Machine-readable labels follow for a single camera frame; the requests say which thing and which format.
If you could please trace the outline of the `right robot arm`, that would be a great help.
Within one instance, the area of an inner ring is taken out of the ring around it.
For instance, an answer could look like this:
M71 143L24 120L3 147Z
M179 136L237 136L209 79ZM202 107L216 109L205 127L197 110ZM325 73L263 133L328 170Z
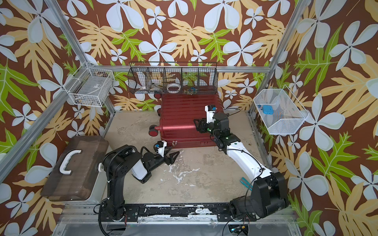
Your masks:
M231 132L240 142L220 151L217 147L196 147L181 150L175 162L172 178L177 184L173 191L176 203L229 202L239 207L237 213L256 212L259 217L287 208L287 191L278 186L283 176L265 167L258 154L257 144L247 112L230 118Z

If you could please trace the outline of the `red hard-shell suitcase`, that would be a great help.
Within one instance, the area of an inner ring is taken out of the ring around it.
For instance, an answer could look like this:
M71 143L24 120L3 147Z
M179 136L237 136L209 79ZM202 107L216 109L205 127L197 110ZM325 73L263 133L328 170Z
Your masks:
M217 111L222 110L221 99L217 94L164 94L157 112L160 115L159 125L150 126L149 135L159 135L168 147L174 147L174 141L177 141L174 148L215 146L210 134L199 133L194 123L194 119L206 119L206 105L215 105Z

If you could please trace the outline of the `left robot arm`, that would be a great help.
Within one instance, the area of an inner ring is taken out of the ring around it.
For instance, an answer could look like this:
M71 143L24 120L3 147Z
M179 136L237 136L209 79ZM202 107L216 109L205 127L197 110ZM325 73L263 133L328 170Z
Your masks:
M163 141L157 142L150 151L145 146L137 149L124 145L106 154L102 165L107 179L107 195L99 204L98 217L101 221L121 221L126 217L124 182L128 172L140 183L145 184L152 171L160 165L173 165L181 151L171 151Z

